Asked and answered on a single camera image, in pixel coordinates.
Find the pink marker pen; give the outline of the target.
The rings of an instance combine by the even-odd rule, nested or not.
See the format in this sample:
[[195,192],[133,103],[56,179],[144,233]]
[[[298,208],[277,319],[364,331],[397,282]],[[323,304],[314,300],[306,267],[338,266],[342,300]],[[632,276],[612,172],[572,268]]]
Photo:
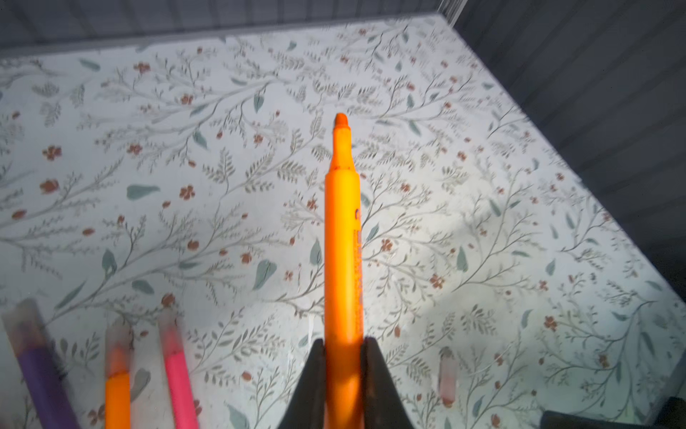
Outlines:
[[173,408],[174,427],[198,429],[198,416],[175,310],[163,310],[158,318],[158,330],[171,407]]

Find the purple marker pen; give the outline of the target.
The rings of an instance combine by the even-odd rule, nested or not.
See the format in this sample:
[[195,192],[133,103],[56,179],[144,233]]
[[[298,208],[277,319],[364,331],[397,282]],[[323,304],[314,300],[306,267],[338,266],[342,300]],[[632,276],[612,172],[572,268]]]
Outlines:
[[78,428],[78,419],[60,380],[35,300],[19,302],[2,315],[2,321],[41,425]]

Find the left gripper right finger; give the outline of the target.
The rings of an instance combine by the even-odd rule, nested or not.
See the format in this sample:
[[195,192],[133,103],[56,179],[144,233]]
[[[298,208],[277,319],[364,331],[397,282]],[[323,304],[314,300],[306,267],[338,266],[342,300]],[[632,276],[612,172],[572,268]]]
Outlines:
[[363,420],[366,429],[412,429],[382,351],[372,337],[362,346]]

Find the translucent pink caps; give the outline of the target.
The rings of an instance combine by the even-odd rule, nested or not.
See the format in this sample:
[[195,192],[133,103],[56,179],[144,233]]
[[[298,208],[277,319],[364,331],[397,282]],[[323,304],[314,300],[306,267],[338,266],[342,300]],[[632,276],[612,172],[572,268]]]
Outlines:
[[457,360],[452,350],[443,347],[439,352],[439,397],[446,408],[451,408],[457,398]]

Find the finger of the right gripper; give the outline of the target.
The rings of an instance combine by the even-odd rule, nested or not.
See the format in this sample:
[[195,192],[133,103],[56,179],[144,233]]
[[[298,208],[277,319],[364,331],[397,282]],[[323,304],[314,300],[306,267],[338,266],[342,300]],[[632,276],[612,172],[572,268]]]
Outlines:
[[668,383],[657,405],[646,418],[637,424],[605,421],[547,410],[541,416],[542,429],[636,429],[636,428],[684,428],[685,427],[685,352],[679,357],[675,369],[668,377]]

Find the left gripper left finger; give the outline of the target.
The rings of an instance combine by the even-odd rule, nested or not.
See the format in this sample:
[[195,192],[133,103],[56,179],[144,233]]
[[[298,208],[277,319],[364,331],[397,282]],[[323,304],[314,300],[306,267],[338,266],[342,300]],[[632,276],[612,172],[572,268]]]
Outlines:
[[278,429],[323,429],[326,359],[322,339],[314,341]]

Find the orange marker pen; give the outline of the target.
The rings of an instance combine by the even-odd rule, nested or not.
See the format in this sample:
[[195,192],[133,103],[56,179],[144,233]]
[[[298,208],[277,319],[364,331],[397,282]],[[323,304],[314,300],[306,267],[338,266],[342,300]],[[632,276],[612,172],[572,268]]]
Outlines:
[[131,329],[117,318],[105,333],[105,429],[131,428]]
[[335,116],[332,145],[324,190],[325,425],[359,428],[363,422],[362,207],[346,114]]

